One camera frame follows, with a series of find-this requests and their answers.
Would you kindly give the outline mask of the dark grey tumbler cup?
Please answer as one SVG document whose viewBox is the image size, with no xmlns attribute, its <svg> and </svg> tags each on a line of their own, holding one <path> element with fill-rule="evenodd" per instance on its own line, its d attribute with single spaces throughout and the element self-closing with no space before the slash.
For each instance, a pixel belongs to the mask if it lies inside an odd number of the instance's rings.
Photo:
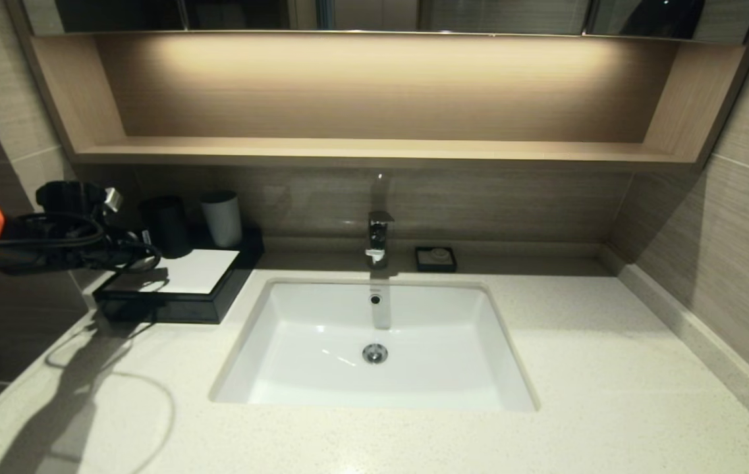
<svg viewBox="0 0 749 474">
<path fill-rule="evenodd" d="M 138 204 L 140 220 L 146 226 L 151 245 L 169 260 L 193 251 L 182 199 L 163 196 L 143 200 Z"/>
</svg>

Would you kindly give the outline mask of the black box drawer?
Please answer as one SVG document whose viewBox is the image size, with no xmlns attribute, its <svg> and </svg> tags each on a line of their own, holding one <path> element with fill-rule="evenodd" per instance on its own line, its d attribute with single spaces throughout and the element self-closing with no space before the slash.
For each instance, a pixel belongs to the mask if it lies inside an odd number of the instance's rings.
<svg viewBox="0 0 749 474">
<path fill-rule="evenodd" d="M 219 324 L 229 308 L 212 299 L 169 295 L 98 295 L 99 312 L 112 322 L 160 322 L 174 324 Z"/>
</svg>

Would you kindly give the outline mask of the black amenity drawer box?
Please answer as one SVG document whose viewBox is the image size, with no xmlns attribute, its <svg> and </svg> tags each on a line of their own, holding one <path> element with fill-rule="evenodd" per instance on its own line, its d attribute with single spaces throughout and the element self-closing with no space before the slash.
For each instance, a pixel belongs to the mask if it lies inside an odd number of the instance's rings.
<svg viewBox="0 0 749 474">
<path fill-rule="evenodd" d="M 256 268 L 261 256 L 265 252 L 265 246 L 262 239 L 262 234 L 259 229 L 246 228 L 244 231 L 244 239 L 242 242 L 233 248 L 221 248 L 213 245 L 212 239 L 208 234 L 197 234 L 196 241 L 194 241 L 194 250 L 219 250 L 219 251 L 239 251 L 240 254 L 236 259 L 235 263 L 229 267 L 229 270 L 224 274 L 223 279 L 215 285 L 211 293 L 201 294 L 173 294 L 175 297 L 181 297 L 182 299 L 193 298 L 193 299 L 212 299 L 217 303 L 223 304 L 230 309 L 230 306 L 235 302 L 239 292 L 244 288 L 245 283 L 250 278 L 250 274 Z M 130 294 L 141 294 L 141 293 L 127 293 L 127 292 L 108 292 L 104 291 L 103 285 L 110 283 L 117 276 L 109 277 L 101 286 L 92 291 L 92 297 L 96 303 L 95 297 L 98 295 L 130 295 Z M 152 295 L 169 295 L 169 294 L 152 294 Z"/>
</svg>

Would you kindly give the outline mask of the white card panel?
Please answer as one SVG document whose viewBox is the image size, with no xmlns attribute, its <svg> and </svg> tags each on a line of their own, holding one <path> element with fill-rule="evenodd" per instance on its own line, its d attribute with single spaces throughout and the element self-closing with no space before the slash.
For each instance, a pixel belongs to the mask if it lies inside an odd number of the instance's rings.
<svg viewBox="0 0 749 474">
<path fill-rule="evenodd" d="M 102 289 L 142 294 L 209 294 L 239 254 L 239 251 L 196 249 L 180 258 L 163 258 L 150 272 L 116 276 Z"/>
</svg>

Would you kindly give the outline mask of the pale grey cup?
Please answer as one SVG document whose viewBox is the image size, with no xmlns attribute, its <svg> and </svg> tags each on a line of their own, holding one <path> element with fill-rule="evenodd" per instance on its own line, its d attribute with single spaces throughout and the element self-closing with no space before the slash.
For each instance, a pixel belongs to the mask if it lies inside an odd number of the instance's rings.
<svg viewBox="0 0 749 474">
<path fill-rule="evenodd" d="M 214 191 L 200 196 L 200 207 L 213 243 L 218 247 L 235 247 L 242 242 L 244 232 L 238 194 L 234 191 Z"/>
</svg>

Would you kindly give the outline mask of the chrome basin faucet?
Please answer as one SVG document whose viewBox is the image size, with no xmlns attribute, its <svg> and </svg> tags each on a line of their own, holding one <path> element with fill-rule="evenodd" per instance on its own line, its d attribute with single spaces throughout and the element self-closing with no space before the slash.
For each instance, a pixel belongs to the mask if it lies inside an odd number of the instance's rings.
<svg viewBox="0 0 749 474">
<path fill-rule="evenodd" d="M 365 249 L 366 264 L 371 270 L 387 266 L 387 231 L 395 220 L 386 211 L 368 214 L 368 246 Z"/>
</svg>

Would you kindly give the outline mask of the black soap dish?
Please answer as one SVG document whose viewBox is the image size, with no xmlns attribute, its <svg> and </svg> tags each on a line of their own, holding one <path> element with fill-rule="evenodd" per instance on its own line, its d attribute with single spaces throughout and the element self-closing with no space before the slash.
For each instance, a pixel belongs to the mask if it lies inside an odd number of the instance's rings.
<svg viewBox="0 0 749 474">
<path fill-rule="evenodd" d="M 416 247 L 414 248 L 414 256 L 416 256 L 416 267 L 419 272 L 422 273 L 455 273 L 458 270 L 458 263 L 451 247 L 443 247 L 449 249 L 452 255 L 452 260 L 447 262 L 440 262 L 431 260 L 429 251 L 435 246 L 428 247 Z"/>
</svg>

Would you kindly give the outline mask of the white ceramic sink basin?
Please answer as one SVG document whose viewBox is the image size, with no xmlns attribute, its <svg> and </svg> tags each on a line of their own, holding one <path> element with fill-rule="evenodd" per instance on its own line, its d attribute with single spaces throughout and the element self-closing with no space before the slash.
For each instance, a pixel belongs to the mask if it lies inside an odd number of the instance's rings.
<svg viewBox="0 0 749 474">
<path fill-rule="evenodd" d="M 384 363 L 362 348 L 380 343 Z M 269 406 L 535 412 L 538 402 L 485 288 L 275 280 L 209 393 Z"/>
</svg>

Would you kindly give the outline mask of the wooden wall shelf niche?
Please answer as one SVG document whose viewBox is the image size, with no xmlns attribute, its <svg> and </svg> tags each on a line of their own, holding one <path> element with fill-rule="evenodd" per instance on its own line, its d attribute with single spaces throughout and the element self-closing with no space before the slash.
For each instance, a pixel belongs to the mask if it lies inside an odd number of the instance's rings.
<svg viewBox="0 0 749 474">
<path fill-rule="evenodd" d="M 77 164 L 700 167 L 747 46 L 374 34 L 28 37 Z"/>
</svg>

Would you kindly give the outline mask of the mirrored wall cabinet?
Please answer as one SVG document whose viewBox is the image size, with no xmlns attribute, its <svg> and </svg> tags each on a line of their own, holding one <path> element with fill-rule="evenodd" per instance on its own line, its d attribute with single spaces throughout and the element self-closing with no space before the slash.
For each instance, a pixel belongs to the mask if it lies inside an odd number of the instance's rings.
<svg viewBox="0 0 749 474">
<path fill-rule="evenodd" d="M 18 0 L 35 36 L 375 31 L 741 44 L 749 0 Z"/>
</svg>

